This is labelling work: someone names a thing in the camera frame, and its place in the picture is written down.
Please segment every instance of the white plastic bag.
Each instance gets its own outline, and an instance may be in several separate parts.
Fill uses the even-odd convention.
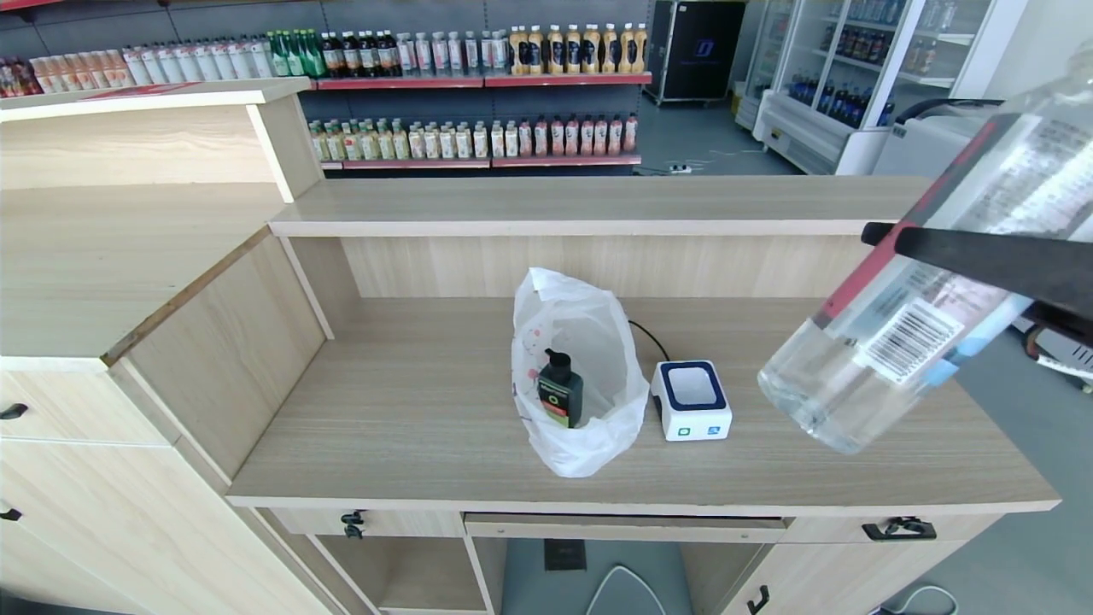
[[[531,448],[559,476],[591,476],[634,443],[649,395],[622,305],[609,291],[532,267],[516,291],[513,326],[513,393]],[[551,418],[539,401],[548,348],[569,355],[585,381],[575,429]]]

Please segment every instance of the glass door refrigerator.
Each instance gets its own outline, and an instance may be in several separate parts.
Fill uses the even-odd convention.
[[[868,175],[895,117],[983,96],[1026,0],[799,0],[752,135],[810,174]]]
[[[771,0],[764,3],[744,95],[736,116],[737,123],[748,130],[755,127],[763,92],[771,88],[775,82],[775,72],[781,66],[781,54],[789,39],[789,25],[796,3],[797,0]]]

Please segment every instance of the barcode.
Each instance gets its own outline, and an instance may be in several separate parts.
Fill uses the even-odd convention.
[[[903,385],[956,338],[964,326],[914,298],[860,347],[858,358],[881,377]]]

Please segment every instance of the counter top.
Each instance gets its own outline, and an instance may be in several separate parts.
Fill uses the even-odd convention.
[[[310,88],[306,76],[138,85],[0,100],[0,123],[127,110],[260,105]]]
[[[263,228],[272,184],[0,192],[0,366],[104,370],[101,358]]]
[[[327,179],[270,221],[286,236],[857,235],[922,177]]]
[[[509,298],[363,299],[235,476],[238,506],[680,516],[1047,510],[1059,498],[951,382],[857,456],[804,435],[755,376],[814,298],[628,298],[674,357],[710,359],[728,440],[668,443],[651,404],[589,478],[553,475],[513,403]],[[656,347],[635,333],[648,375]]]

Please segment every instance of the plastic water bottle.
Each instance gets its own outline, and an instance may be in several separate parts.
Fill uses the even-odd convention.
[[[1093,240],[1093,39],[1068,68],[1001,106],[760,371],[763,393],[811,436],[860,451],[1032,303],[896,255],[901,228]]]

